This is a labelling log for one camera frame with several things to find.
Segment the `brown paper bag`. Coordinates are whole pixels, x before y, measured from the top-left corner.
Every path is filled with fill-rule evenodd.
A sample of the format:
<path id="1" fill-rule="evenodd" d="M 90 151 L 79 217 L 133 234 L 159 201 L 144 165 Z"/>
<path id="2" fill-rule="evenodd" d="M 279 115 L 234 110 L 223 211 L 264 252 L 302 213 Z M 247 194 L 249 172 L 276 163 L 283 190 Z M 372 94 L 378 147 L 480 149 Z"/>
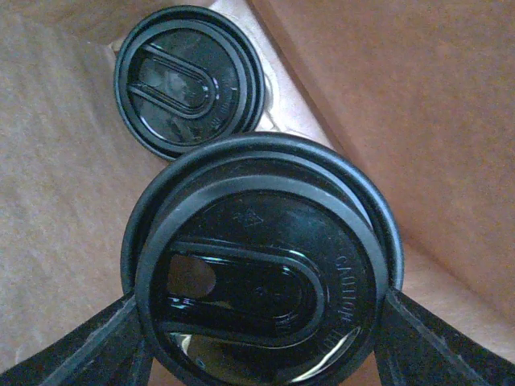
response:
<path id="1" fill-rule="evenodd" d="M 124 126 L 115 54 L 164 1 L 1 4 L 1 367 L 121 296 L 130 213 L 166 163 Z M 210 1 L 252 39 L 263 130 L 349 157 L 402 233 L 404 292 L 514 358 L 514 4 Z"/>

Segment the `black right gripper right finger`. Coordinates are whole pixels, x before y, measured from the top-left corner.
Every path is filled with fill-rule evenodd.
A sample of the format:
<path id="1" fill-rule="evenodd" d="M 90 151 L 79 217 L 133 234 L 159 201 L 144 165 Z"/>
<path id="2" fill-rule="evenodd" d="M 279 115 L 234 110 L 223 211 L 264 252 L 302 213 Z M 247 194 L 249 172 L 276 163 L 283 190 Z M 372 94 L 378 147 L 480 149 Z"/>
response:
<path id="1" fill-rule="evenodd" d="M 375 346 L 383 385 L 513 385 L 514 364 L 401 291 L 388 290 Z"/>

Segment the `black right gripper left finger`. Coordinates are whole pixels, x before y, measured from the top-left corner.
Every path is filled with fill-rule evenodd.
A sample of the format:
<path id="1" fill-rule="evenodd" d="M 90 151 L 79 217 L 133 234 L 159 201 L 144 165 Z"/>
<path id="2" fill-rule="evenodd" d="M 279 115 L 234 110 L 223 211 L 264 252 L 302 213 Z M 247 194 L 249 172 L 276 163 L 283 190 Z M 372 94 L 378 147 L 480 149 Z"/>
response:
<path id="1" fill-rule="evenodd" d="M 1 374 L 2 385 L 147 385 L 152 356 L 129 292 Z"/>

